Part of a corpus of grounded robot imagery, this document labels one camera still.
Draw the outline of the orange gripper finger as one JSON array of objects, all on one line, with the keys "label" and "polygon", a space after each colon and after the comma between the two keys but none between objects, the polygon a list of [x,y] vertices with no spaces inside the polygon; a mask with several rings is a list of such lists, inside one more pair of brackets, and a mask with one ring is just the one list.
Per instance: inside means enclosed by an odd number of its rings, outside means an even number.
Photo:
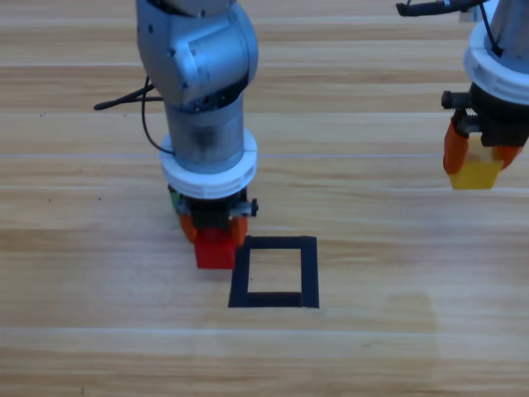
[{"label": "orange gripper finger", "polygon": [[179,224],[187,240],[191,244],[194,244],[198,232],[196,227],[193,225],[192,216],[190,214],[181,213],[179,215]]},{"label": "orange gripper finger", "polygon": [[522,146],[500,146],[498,153],[503,162],[502,170],[505,170],[522,153]]},{"label": "orange gripper finger", "polygon": [[443,168],[448,175],[456,174],[463,166],[469,150],[469,136],[458,133],[452,117],[444,138]]},{"label": "orange gripper finger", "polygon": [[248,232],[247,217],[233,217],[230,220],[230,231],[236,248],[243,246]]}]

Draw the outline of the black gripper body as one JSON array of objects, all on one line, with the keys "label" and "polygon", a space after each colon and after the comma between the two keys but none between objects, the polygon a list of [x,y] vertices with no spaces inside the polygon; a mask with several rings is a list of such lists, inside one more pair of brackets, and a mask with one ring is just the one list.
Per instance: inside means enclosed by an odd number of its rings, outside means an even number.
[{"label": "black gripper body", "polygon": [[444,109],[454,109],[455,133],[468,138],[480,133],[483,146],[524,147],[528,140],[528,106],[512,103],[485,92],[472,83],[468,92],[445,91]]},{"label": "black gripper body", "polygon": [[258,210],[257,199],[248,199],[247,192],[215,199],[191,198],[180,194],[177,202],[177,213],[190,215],[196,228],[228,228],[233,218],[255,217]]}]

